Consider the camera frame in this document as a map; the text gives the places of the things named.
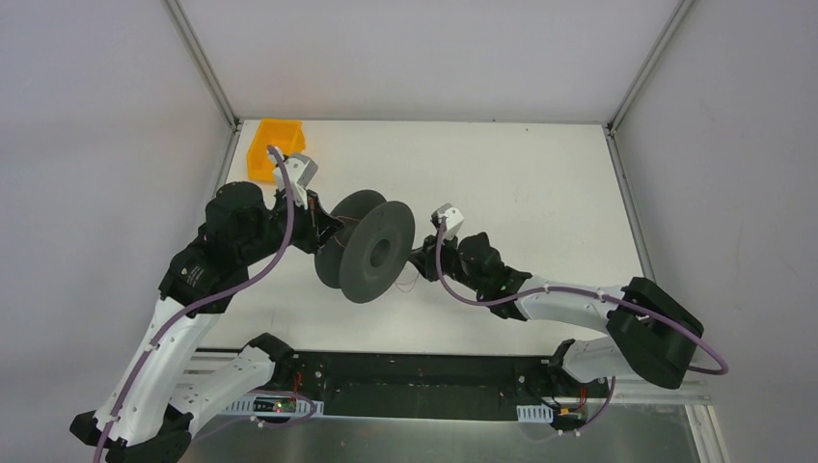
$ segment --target white robotic arm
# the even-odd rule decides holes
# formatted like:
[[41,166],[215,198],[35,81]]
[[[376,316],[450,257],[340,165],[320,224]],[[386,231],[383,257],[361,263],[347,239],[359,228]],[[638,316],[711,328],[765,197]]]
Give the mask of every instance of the white robotic arm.
[[[307,189],[317,170],[309,157],[295,154],[284,161],[272,148],[270,156],[277,166],[286,166],[274,171],[279,185],[275,206],[267,209],[261,190],[249,182],[219,189],[196,239],[172,259],[148,331],[116,390],[71,424],[76,437],[97,446],[95,461],[103,447],[109,449],[108,461],[176,461],[205,423],[237,397],[269,382],[276,359],[291,351],[263,334],[203,383],[177,387],[233,294],[269,272],[287,245],[315,252],[343,226]],[[250,279],[247,267],[273,254],[273,261]]]
[[[555,320],[605,335],[567,340],[550,359],[551,371],[580,383],[637,374],[663,388],[681,385],[701,345],[703,327],[655,283],[638,277],[627,285],[607,287],[549,281],[505,265],[485,232],[458,240],[463,221],[451,204],[432,214],[438,233],[410,257],[427,280],[440,279],[457,300],[487,307],[501,318]],[[477,300],[454,292],[446,279],[474,290]]]

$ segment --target white table surface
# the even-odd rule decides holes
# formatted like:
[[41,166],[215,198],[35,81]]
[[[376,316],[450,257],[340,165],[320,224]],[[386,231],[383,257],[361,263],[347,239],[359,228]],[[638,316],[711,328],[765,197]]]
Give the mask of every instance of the white table surface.
[[[228,181],[247,179],[258,126],[243,124]],[[304,133],[305,154],[318,163],[310,187],[327,210],[353,191],[380,191],[412,208],[417,246],[434,233],[431,212],[452,203],[466,217],[459,235],[488,232],[518,270],[600,286],[641,274],[599,126],[310,121]],[[275,187],[262,189],[272,206]],[[407,268],[398,281],[416,274]],[[324,286],[313,256],[294,247],[264,280],[233,297],[202,346],[240,347],[265,331],[296,349],[482,355],[551,354],[565,339],[599,337],[559,322],[503,320],[423,279],[411,292],[393,286],[371,303],[353,304]]]

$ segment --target red wire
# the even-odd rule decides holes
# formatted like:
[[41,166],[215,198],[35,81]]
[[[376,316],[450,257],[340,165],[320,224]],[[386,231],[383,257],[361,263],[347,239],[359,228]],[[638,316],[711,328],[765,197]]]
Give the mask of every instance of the red wire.
[[[341,220],[351,220],[352,222],[361,222],[361,219],[356,219],[355,217],[346,217],[344,215],[336,215],[335,218]],[[333,239],[335,240],[336,243],[338,243],[339,246],[341,246],[343,249],[346,249],[346,246],[340,241],[338,241],[337,236],[333,235]]]
[[295,386],[292,387],[292,391],[296,394],[298,393],[298,387],[301,386],[301,379],[302,379],[301,371],[296,371],[295,374],[292,376],[292,380],[295,383]]
[[[417,282],[418,282],[418,278],[420,278],[420,277],[421,277],[421,272],[418,272],[418,274],[417,274],[417,275],[415,275],[415,279],[414,279],[414,280],[412,280],[411,282],[406,282],[406,283],[399,283],[399,282],[395,282],[395,287],[396,287],[396,288],[397,288],[397,289],[398,289],[400,292],[412,292],[412,289],[414,289],[414,288],[415,288],[415,283],[417,283]],[[401,287],[401,286],[406,286],[406,285],[411,285],[411,286],[409,286],[409,289],[403,289],[403,288]]]

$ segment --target purple cable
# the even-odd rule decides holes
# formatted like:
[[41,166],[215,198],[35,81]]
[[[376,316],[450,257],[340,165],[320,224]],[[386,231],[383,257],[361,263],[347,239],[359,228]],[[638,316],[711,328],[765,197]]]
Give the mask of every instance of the purple cable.
[[[442,253],[442,249],[443,249],[443,235],[444,235],[445,232],[446,232],[446,218],[442,217],[441,222],[440,222],[440,228],[438,228],[438,231],[437,231],[437,243],[435,244],[435,266],[437,267],[437,275],[438,275],[438,278],[440,278],[440,283],[443,285],[443,288],[449,294],[451,294],[452,297],[454,297],[458,301],[460,301],[460,302],[462,302],[464,304],[469,304],[471,306],[485,307],[485,306],[494,306],[494,305],[498,305],[498,304],[504,304],[506,302],[515,301],[517,299],[520,299],[520,298],[526,297],[526,296],[530,296],[532,294],[546,292],[546,289],[544,287],[536,287],[536,288],[533,288],[533,289],[527,289],[525,291],[518,292],[517,294],[512,294],[510,296],[502,297],[502,298],[500,298],[500,299],[498,299],[496,301],[472,301],[470,299],[466,299],[465,297],[461,296],[460,294],[457,294],[456,292],[454,292],[454,289],[452,289],[451,286],[449,286],[449,283],[446,282],[446,279],[444,278],[444,273],[443,273],[443,264],[441,263],[441,253]],[[666,316],[664,316],[662,314],[655,313],[655,312],[653,312],[653,311],[651,311],[649,309],[646,309],[646,308],[644,308],[642,306],[638,306],[638,305],[634,304],[633,302],[623,301],[622,299],[619,299],[617,297],[613,297],[613,296],[611,296],[609,294],[603,294],[600,297],[600,295],[597,294],[594,291],[591,291],[591,290],[588,290],[588,289],[582,289],[582,288],[579,288],[579,287],[549,286],[548,291],[578,294],[578,295],[585,296],[585,297],[588,297],[588,298],[591,298],[591,299],[599,299],[599,300],[601,300],[603,302],[611,302],[611,303],[614,303],[614,304],[617,304],[617,305],[620,305],[620,306],[627,307],[628,309],[630,309],[630,310],[632,310],[632,311],[634,311],[636,313],[646,315],[646,316],[648,316],[650,318],[653,318],[654,320],[657,320],[659,322],[662,322],[662,323],[666,324],[667,326],[669,326],[670,328],[672,328],[673,330],[675,330],[676,332],[678,332],[679,334],[681,334],[682,336],[687,338],[688,340],[692,341],[696,346],[700,347],[701,350],[707,352],[707,355],[709,355],[711,358],[713,358],[713,360],[716,361],[717,364],[719,364],[719,369],[702,368],[702,367],[693,367],[693,366],[691,366],[691,367],[688,367],[689,371],[694,371],[696,373],[704,373],[704,374],[714,374],[714,375],[724,375],[724,374],[727,374],[728,371],[730,371],[730,368],[727,366],[727,361],[724,359],[724,357],[722,357],[722,355],[720,355],[718,352],[716,352],[716,349],[714,349],[710,344],[708,344],[707,342],[702,340],[700,337],[696,336],[693,332],[691,332],[690,330],[685,328],[680,323],[677,323],[677,322],[671,320],[670,318],[667,318]]]
[[[238,291],[246,289],[247,287],[250,287],[258,283],[259,280],[267,276],[267,274],[270,273],[273,270],[273,268],[275,268],[276,265],[278,265],[279,261],[284,256],[286,247],[289,245],[289,240],[292,238],[292,230],[295,224],[295,209],[292,203],[292,185],[289,184],[289,174],[286,172],[284,158],[279,154],[279,152],[275,148],[271,146],[267,147],[267,152],[269,152],[270,154],[273,155],[273,157],[276,158],[276,164],[281,168],[282,178],[284,179],[284,189],[286,198],[286,228],[284,231],[284,239],[282,240],[281,247],[276,252],[276,255],[273,257],[273,259],[270,260],[270,263],[268,263],[263,269],[261,269],[259,273],[254,275],[253,278],[251,278],[250,280],[242,284],[233,286],[229,289],[225,289],[224,291],[217,292],[212,296],[202,298],[185,307],[184,309],[180,310],[179,312],[175,313],[170,318],[168,318],[168,321],[166,321],[159,328],[159,330],[156,331],[156,334],[153,335],[153,338],[150,339],[149,344],[154,345],[158,348],[159,340],[161,340],[162,337],[165,336],[165,333],[167,333],[168,330],[171,329],[174,323],[179,321],[183,316],[186,316],[187,314],[195,311],[196,309],[199,309],[208,304],[212,304],[213,302],[216,302],[220,299],[232,296],[236,294]],[[139,359],[136,361],[136,364],[133,366],[133,369],[125,379],[125,382],[123,383],[123,388],[120,391],[119,395],[117,396],[117,400],[114,402],[114,406],[111,407],[112,417],[116,417],[117,414],[120,413],[120,410],[123,408],[125,397],[130,392],[131,387],[133,387],[133,383],[134,381],[136,381],[136,377],[139,375],[139,372],[142,370],[142,367],[148,360],[148,356],[150,355],[150,353],[151,350],[146,350],[142,353],[142,355],[139,356]],[[96,450],[94,452],[94,463],[99,463],[100,461],[102,461],[102,449],[105,446],[105,442],[108,440],[108,435],[111,433],[111,428],[113,426],[114,422],[108,422],[102,428],[102,433],[99,436],[99,441],[96,443]]]
[[[258,421],[259,423],[261,423],[262,427],[266,427],[268,429],[281,429],[283,427],[293,427],[295,425],[301,424],[302,422],[305,422],[305,421],[309,420],[315,414],[315,412],[318,411],[318,406],[315,404],[315,402],[310,400],[309,397],[306,397],[304,395],[300,395],[298,393],[292,393],[290,391],[259,391],[259,390],[251,391],[251,393],[253,393],[253,394],[264,394],[264,395],[282,395],[282,396],[285,396],[285,397],[293,397],[293,398],[296,398],[298,400],[303,400],[303,401],[310,404],[310,412],[307,413],[307,415],[305,415],[303,417],[296,418],[295,420],[290,419],[287,422]],[[213,436],[214,434],[217,434],[217,433],[227,429],[228,427],[236,424],[237,422],[246,422],[246,421],[248,421],[248,419],[246,417],[242,417],[242,418],[236,418],[235,420],[230,420],[228,422],[222,423],[222,425],[220,425],[219,427],[213,429],[212,431],[208,431],[205,434],[200,434],[200,435],[196,436],[196,439],[194,439],[193,442],[196,443],[196,442],[203,441],[204,439],[207,439],[207,438]]]
[[605,401],[602,402],[602,406],[599,407],[599,410],[597,410],[596,413],[594,413],[592,417],[590,417],[590,420],[588,420],[587,423],[583,424],[583,427],[578,429],[579,431],[586,430],[588,426],[592,425],[593,422],[595,422],[596,419],[598,419],[599,416],[602,415],[602,412],[604,412],[605,410],[608,409],[608,405],[611,405],[611,399],[614,398],[614,388],[615,387],[616,387],[616,376],[612,376],[611,377],[611,385],[608,387],[608,396],[605,397]]

